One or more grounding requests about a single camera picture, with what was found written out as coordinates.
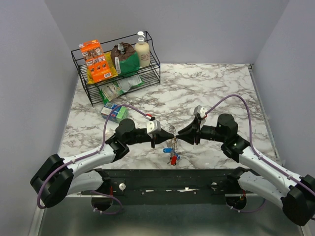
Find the red key tag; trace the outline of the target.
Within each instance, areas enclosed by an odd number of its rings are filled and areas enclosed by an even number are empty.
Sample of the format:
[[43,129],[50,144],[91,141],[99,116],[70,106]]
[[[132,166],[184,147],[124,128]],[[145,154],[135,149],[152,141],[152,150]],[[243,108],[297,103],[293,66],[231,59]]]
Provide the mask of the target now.
[[178,159],[178,157],[175,156],[175,155],[170,157],[170,160],[169,160],[168,164],[170,164],[172,166],[176,166],[177,165],[177,159]]

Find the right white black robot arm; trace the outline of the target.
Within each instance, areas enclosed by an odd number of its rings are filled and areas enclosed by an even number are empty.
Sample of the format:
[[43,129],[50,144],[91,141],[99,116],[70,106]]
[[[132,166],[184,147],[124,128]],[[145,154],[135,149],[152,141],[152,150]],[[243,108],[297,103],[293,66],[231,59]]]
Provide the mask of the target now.
[[298,226],[315,218],[315,179],[301,176],[270,160],[249,141],[238,135],[238,124],[230,114],[219,115],[216,126],[203,124],[197,115],[191,124],[178,132],[177,138],[197,145],[200,140],[221,142],[226,157],[249,167],[254,172],[227,179],[227,189],[255,193],[282,209],[285,216]]

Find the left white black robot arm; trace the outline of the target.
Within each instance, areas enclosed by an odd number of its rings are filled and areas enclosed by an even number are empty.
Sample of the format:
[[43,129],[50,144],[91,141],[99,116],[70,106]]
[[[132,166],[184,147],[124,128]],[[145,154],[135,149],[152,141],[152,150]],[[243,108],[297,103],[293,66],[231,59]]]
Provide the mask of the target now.
[[87,191],[89,187],[98,194],[106,193],[109,182],[95,168],[122,159],[130,145],[150,143],[154,148],[173,137],[174,134],[163,130],[157,120],[148,120],[145,128],[136,128],[133,120],[125,118],[105,144],[75,156],[51,155],[30,180],[37,193],[38,207],[53,207],[67,195]]

